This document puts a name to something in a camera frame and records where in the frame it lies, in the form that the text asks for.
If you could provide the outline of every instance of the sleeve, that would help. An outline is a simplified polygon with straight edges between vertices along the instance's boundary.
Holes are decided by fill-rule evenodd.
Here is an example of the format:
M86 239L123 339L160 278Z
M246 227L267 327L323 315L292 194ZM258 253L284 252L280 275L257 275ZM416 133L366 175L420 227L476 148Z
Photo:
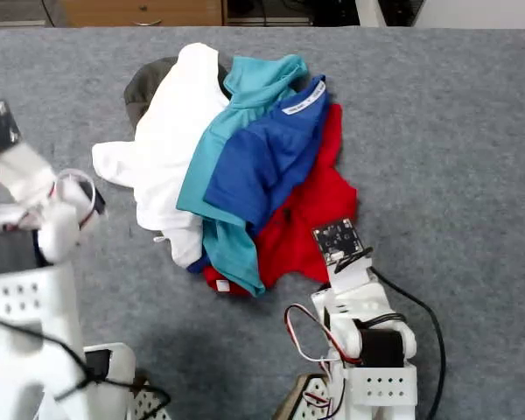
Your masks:
M95 173L119 186L134 187L134 142L98 143L91 149Z
M278 168L269 147L265 118L236 131L224 145L204 201L257 225L270 205L268 190Z

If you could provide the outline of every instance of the teal t-shirt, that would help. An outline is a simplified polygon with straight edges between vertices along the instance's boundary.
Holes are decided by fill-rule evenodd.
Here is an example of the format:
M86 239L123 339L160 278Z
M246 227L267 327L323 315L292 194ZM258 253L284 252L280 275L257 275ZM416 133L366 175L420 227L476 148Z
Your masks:
M307 65L297 55L278 60L234 57L224 80L231 101L202 135L178 196L177 209L204 219L202 243L214 268L254 296L264 293L265 288L245 220L206 203L204 194L226 141L263 116L276 101L294 95L290 84L306 74Z

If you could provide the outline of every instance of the wire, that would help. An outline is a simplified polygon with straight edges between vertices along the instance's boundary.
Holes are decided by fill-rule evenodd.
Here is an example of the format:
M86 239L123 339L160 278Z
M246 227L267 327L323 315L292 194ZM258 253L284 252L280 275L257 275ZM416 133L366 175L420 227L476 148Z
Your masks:
M380 315L379 317L371 318L367 321L360 321L359 319L356 319L354 322L356 324L356 327L358 329L368 329L372 326L377 326L379 324L382 324L384 322L388 321L401 321L406 324L406 317L402 315L399 312L392 312L392 313L384 313L383 315Z
M325 361L339 361L339 359L327 359L327 358L315 359L304 353L304 351L301 349L301 345L299 344L298 337L294 332L294 327L291 324L290 312L292 309L299 309L301 312L307 315L314 323L316 323L318 326L321 327L321 330L323 330L326 337L331 341L332 346L336 349L337 352L339 352L341 361L345 361L347 363L352 363L352 364L358 364L361 362L360 359L346 356L344 353L344 350L342 349L342 346L340 346L339 342L334 338L333 334L331 333L331 330L329 330L322 322L316 319L313 316L313 314L309 312L309 310L305 306L301 304L291 304L290 306L286 308L286 310L283 313L283 322L286 324L286 329L288 330L288 334L290 335L291 340L294 342L294 345L296 346L297 351L301 354L301 356L304 359L308 361L315 361L317 363L325 362Z
M262 12L262 26L266 27L268 26L268 19L266 16L266 6L264 5L264 0L259 0L259 4L261 5L261 12Z
M355 263L360 258L363 258L364 256L371 254L372 252L374 252L374 249L372 247L367 247L357 254L352 254L349 257L343 260L340 260L339 263L334 268L334 274L339 274L348 265L350 265L351 263Z
M436 395L434 397L434 401L431 404L430 411L428 412L428 415L426 416L426 420L431 420L436 416L436 413L438 412L439 402L441 401L441 396L444 393L445 370L446 370L446 363L447 363L446 358L445 358L444 336L441 332L441 326L439 324L438 317L436 316L436 313L426 303L424 303L423 301L413 296L406 290L402 289L401 287L389 281L375 267L370 267L369 269L388 287L390 287L397 293L403 295L407 299L411 300L415 304L421 306L430 315L431 323L434 325L434 330L436 331L437 343L439 344L439 378L437 380L437 390L436 390Z
M52 192L56 189L57 194L59 195L60 199L62 200L62 184L60 181L65 178L79 178L80 180L83 180L89 184L91 187L91 199L89 203L89 207L87 208L86 215L83 217L83 219L80 220L80 228L82 228L86 222L89 221L91 216L94 214L95 211L95 201L97 200L97 190L95 189L95 182L93 178L91 178L89 175L87 175L84 171L80 171L79 169L64 169L59 172L59 174L56 177L56 180L54 181L54 185L52 186L52 190L49 192L49 196L52 194Z
M60 402L66 398L68 398L70 395L72 395L74 392L79 391L81 389L84 389L87 385L89 385L92 382L95 383L107 383L109 385L119 387L119 388L125 388L129 389L131 391L141 391L144 390L146 392L151 392L153 394L158 394L163 397L163 401L160 402L157 407L154 409L148 411L145 413L140 420L147 420L149 418L153 418L163 407L165 407L167 404L171 402L171 397L167 392L165 392L163 389L158 387L153 387L151 385L135 385L133 383L127 383L122 381L114 381L109 378L101 378L94 374L93 370L86 364L85 361L83 361L76 352L70 348L66 343L62 342L59 339L55 339L54 337L44 334L42 332L35 332L29 328L24 328L19 325L10 324L9 322L3 321L0 319L0 326L4 328L8 328L16 333L22 333L25 335L28 335L30 337L33 337L34 339L47 341L50 343L53 343L57 346L62 347L62 349L70 356L70 358L78 365L78 367L81 369L81 371L84 374L84 379L80 381L78 384L76 384L73 388L70 388L69 390L63 392L61 395L57 395L54 399L57 402Z
M339 414L340 407L342 407L342 402L344 401L344 393L346 392L347 388L347 380L344 378L342 380L342 391L340 392L340 401L339 405L336 406L336 409L331 414L327 414L324 417L319 418L318 420L328 420L329 418L335 417L337 414Z
M51 17L51 13L49 13L48 8L46 7L45 0L41 0L41 5L43 6L43 11L45 11L46 19L49 21L49 24L51 24L53 28L56 28L56 25L53 22L53 18Z

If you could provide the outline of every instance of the gray carpet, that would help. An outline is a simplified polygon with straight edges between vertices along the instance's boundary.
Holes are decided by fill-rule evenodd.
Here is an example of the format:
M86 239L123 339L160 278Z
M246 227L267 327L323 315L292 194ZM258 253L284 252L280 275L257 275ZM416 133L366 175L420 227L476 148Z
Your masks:
M0 31L0 97L56 168L92 172L97 142L130 140L123 88L143 63L193 41L227 54L299 53L344 106L342 174L376 266L429 302L448 375L440 420L525 420L525 31L84 29ZM317 285L286 276L265 296L218 296L139 228L130 191L98 180L109 219L75 259L86 342L120 340L185 419L268 419L314 370L284 330ZM418 339L424 418L438 350ZM308 351L323 338L300 327Z

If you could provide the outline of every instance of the wooden cabinet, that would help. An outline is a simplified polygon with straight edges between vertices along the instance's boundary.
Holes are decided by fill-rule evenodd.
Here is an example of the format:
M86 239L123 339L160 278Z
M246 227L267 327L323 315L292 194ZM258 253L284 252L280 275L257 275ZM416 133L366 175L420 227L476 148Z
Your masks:
M222 0L62 0L71 26L221 26Z

